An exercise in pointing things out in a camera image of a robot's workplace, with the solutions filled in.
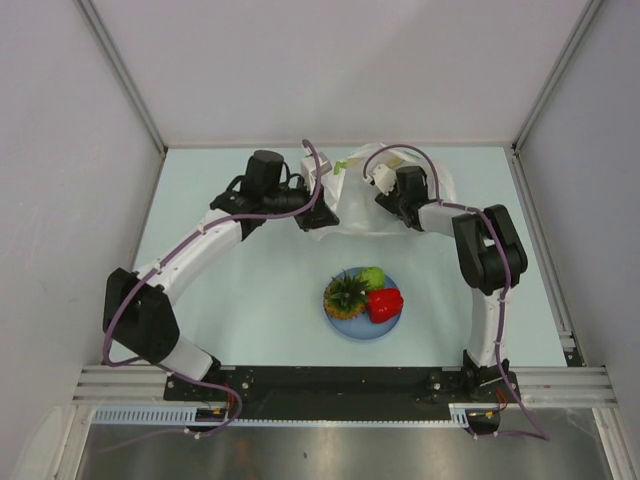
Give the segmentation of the orange fake pineapple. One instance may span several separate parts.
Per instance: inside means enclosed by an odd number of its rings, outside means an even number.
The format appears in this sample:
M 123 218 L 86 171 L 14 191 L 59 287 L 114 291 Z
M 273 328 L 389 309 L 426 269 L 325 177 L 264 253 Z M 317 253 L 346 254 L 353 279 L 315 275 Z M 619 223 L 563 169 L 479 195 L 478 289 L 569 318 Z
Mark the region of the orange fake pineapple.
M 368 302 L 367 286 L 368 283 L 357 274 L 346 271 L 333 277 L 323 292 L 325 313 L 340 321 L 359 316 Z

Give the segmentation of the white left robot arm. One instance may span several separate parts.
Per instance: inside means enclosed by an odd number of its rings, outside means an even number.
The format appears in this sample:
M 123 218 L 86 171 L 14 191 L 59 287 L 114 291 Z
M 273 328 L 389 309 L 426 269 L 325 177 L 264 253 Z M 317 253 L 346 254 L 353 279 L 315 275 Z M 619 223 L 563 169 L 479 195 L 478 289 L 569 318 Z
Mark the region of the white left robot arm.
M 167 253 L 136 270 L 114 270 L 107 279 L 103 314 L 103 360 L 113 343 L 167 372 L 186 377 L 197 398 L 214 397 L 221 387 L 219 360 L 185 339 L 174 306 L 189 285 L 218 257 L 271 220 L 292 218 L 303 231 L 336 226 L 324 193 L 333 167 L 305 142 L 307 156 L 297 173 L 274 151 L 257 150 L 209 205 L 196 226 Z

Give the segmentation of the blue plastic plate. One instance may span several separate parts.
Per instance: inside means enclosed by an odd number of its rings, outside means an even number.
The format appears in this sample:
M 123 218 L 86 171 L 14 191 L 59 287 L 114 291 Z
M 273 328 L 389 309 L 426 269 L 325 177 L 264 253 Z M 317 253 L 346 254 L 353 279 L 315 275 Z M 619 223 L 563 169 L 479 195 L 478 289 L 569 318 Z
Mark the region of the blue plastic plate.
M 367 268 L 367 267 L 354 267 L 354 268 L 350 268 L 343 271 L 346 271 L 350 274 L 358 275 L 363 268 Z M 388 275 L 386 275 L 386 283 L 384 288 L 399 289 L 397 284 Z M 341 335 L 351 340 L 368 342 L 368 341 L 377 340 L 389 334 L 398 324 L 401 317 L 401 313 L 391 318 L 389 321 L 385 323 L 373 324 L 369 320 L 369 315 L 367 312 L 367 304 L 366 304 L 366 308 L 364 312 L 352 320 L 340 321 L 340 320 L 329 317 L 326 313 L 325 313 L 325 316 L 329 324 Z

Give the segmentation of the green fake apple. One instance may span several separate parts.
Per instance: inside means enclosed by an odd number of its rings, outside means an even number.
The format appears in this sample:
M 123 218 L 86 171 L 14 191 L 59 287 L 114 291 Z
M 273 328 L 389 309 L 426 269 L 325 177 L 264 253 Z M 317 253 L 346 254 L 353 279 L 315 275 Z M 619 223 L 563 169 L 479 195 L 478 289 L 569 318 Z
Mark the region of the green fake apple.
M 381 290 L 385 287 L 386 275 L 379 267 L 363 268 L 358 276 L 365 283 L 366 292 Z

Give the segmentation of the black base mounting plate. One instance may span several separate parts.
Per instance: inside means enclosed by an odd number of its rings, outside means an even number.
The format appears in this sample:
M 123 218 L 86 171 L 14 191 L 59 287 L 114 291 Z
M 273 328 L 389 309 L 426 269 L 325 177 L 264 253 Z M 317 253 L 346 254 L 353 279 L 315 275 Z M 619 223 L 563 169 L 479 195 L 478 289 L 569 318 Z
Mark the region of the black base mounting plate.
M 242 412 L 333 419 L 417 419 L 454 403 L 491 404 L 500 393 L 514 401 L 508 383 L 483 388 L 471 397 L 460 387 L 462 367 L 227 366 L 204 378 L 236 391 Z

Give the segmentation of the white plastic bag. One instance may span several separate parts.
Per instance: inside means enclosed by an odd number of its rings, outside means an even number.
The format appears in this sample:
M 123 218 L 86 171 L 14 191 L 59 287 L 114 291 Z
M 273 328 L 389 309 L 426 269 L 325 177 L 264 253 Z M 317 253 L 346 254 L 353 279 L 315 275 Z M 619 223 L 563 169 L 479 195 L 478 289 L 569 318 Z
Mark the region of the white plastic bag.
M 322 177 L 324 200 L 338 216 L 339 225 L 313 230 L 311 235 L 316 240 L 329 234 L 382 237 L 408 232 L 400 225 L 399 218 L 375 202 L 380 192 L 364 181 L 365 174 L 380 163 L 396 172 L 401 167 L 420 166 L 427 175 L 430 198 L 457 200 L 453 176 L 447 167 L 427 160 L 424 154 L 409 146 L 369 143 L 341 159 L 329 160 L 333 170 Z

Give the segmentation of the aluminium frame rail front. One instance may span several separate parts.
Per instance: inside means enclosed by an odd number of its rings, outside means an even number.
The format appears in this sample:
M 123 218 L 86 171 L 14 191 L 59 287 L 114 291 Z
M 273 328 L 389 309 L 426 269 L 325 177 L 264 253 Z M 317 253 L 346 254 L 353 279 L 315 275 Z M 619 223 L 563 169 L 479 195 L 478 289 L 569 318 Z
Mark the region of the aluminium frame rail front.
M 152 366 L 86 366 L 72 402 L 77 405 L 154 405 L 163 402 L 166 374 Z

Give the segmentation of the red fake pepper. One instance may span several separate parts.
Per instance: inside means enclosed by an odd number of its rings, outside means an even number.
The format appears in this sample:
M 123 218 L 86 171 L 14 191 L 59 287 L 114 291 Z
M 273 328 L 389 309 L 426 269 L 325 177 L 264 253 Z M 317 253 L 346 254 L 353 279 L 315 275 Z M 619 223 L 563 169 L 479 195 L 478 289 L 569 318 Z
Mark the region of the red fake pepper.
M 367 294 L 367 312 L 373 324 L 382 324 L 400 314 L 404 298 L 397 288 L 384 288 Z

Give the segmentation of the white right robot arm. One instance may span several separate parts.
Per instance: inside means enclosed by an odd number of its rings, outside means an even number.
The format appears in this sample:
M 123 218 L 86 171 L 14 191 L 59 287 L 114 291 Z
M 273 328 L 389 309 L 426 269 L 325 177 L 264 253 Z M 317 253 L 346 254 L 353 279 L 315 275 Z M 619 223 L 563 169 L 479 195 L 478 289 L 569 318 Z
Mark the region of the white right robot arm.
M 471 334 L 463 351 L 461 389 L 484 401 L 498 383 L 507 384 L 504 353 L 508 296 L 528 268 L 528 258 L 511 216 L 503 205 L 483 210 L 437 199 L 426 172 L 417 165 L 373 169 L 369 180 L 375 201 L 406 227 L 454 240 L 459 268 L 472 293 Z

